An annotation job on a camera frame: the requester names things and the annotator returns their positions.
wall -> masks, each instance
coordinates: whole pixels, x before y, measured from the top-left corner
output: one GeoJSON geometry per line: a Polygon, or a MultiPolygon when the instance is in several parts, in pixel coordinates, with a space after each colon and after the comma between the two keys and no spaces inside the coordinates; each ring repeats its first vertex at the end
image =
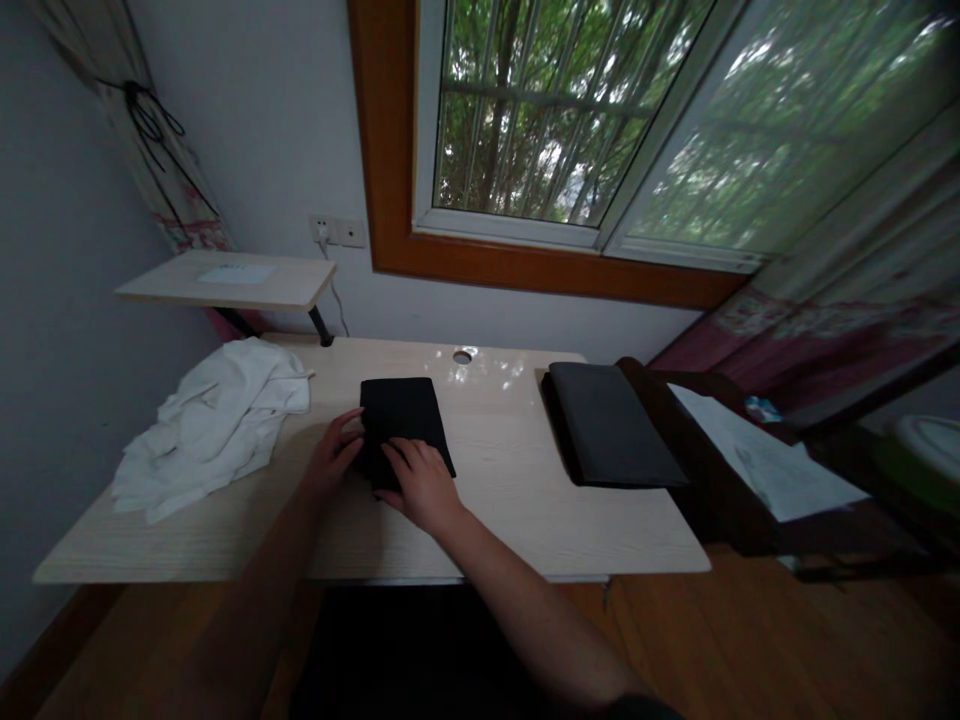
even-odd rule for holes
{"type": "MultiPolygon", "coordinates": [[[[160,97],[186,127],[242,249],[313,257],[308,213],[366,218],[344,0],[130,6],[160,97]]],[[[699,316],[381,275],[369,250],[331,253],[358,336],[649,360],[699,316]]],[[[320,309],[339,328],[329,293],[320,309]]]]}
{"type": "Polygon", "coordinates": [[[217,343],[202,311],[120,303],[170,257],[93,94],[18,0],[0,0],[0,679],[72,593],[33,570],[217,343]]]}
{"type": "Polygon", "coordinates": [[[936,415],[960,422],[960,368],[884,405],[863,418],[860,424],[875,433],[883,433],[904,415],[936,415]]]}

power outlet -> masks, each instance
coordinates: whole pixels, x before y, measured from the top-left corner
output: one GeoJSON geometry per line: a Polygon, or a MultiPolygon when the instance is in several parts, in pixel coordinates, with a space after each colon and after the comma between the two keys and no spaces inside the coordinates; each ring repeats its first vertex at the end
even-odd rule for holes
{"type": "Polygon", "coordinates": [[[337,235],[340,238],[340,244],[344,247],[359,247],[363,248],[367,246],[367,229],[364,227],[361,220],[340,220],[339,232],[337,235]]]}
{"type": "Polygon", "coordinates": [[[315,243],[323,247],[340,244],[340,221],[338,218],[330,215],[311,214],[309,219],[310,233],[313,235],[315,243]]]}
{"type": "Polygon", "coordinates": [[[317,214],[311,214],[309,218],[313,241],[319,245],[367,246],[367,228],[361,220],[317,214]]]}

white paper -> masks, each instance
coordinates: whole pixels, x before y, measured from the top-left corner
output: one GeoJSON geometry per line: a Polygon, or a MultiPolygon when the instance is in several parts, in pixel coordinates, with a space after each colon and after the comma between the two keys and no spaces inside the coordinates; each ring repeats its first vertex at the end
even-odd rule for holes
{"type": "Polygon", "coordinates": [[[197,278],[200,282],[231,283],[233,285],[259,285],[276,265],[217,265],[213,270],[197,278]]]}
{"type": "Polygon", "coordinates": [[[780,522],[870,497],[814,462],[806,449],[780,442],[713,398],[670,385],[673,394],[747,486],[780,522]]]}

white lid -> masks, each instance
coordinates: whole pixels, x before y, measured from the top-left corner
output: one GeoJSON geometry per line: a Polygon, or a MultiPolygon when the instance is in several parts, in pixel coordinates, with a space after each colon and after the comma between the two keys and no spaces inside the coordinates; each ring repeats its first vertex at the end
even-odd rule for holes
{"type": "Polygon", "coordinates": [[[907,415],[894,424],[893,434],[931,468],[960,483],[960,422],[907,415]]]}

black folded clothing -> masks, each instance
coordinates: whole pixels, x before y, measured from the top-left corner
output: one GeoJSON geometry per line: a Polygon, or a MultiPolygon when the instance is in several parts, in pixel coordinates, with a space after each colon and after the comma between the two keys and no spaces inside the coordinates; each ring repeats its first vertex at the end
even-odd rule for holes
{"type": "Polygon", "coordinates": [[[360,406],[365,429],[363,448],[354,461],[357,470],[374,490],[400,491],[400,483],[381,443],[402,437],[423,440],[443,456],[451,477],[453,469],[437,395],[430,378],[386,378],[360,383],[360,406]]]}
{"type": "Polygon", "coordinates": [[[577,485],[689,483],[619,368],[553,363],[542,387],[564,464],[577,485]]]}

